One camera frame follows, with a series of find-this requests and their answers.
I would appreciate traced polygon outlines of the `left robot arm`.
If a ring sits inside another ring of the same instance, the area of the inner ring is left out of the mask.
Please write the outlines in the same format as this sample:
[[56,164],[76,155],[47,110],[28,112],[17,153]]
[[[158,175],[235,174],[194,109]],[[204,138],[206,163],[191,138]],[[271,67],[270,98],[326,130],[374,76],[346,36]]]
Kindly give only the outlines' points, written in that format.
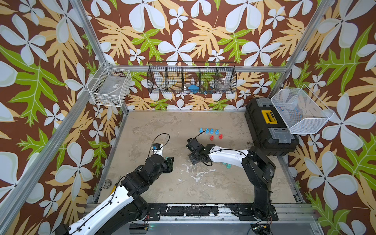
[[148,203],[141,197],[164,173],[173,171],[174,158],[159,154],[121,178],[114,192],[86,216],[72,225],[59,225],[56,235],[111,235],[123,225],[143,219]]

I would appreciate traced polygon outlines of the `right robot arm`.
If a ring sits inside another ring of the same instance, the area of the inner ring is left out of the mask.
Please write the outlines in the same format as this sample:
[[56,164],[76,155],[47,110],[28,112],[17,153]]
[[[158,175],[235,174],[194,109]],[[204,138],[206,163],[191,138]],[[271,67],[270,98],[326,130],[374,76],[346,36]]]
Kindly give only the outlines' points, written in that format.
[[197,138],[189,138],[186,148],[191,152],[189,159],[193,165],[204,163],[212,166],[213,163],[226,163],[242,168],[254,186],[255,196],[252,203],[254,217],[262,220],[269,217],[271,184],[276,166],[260,148],[253,146],[250,149],[237,150],[214,144],[204,146]]

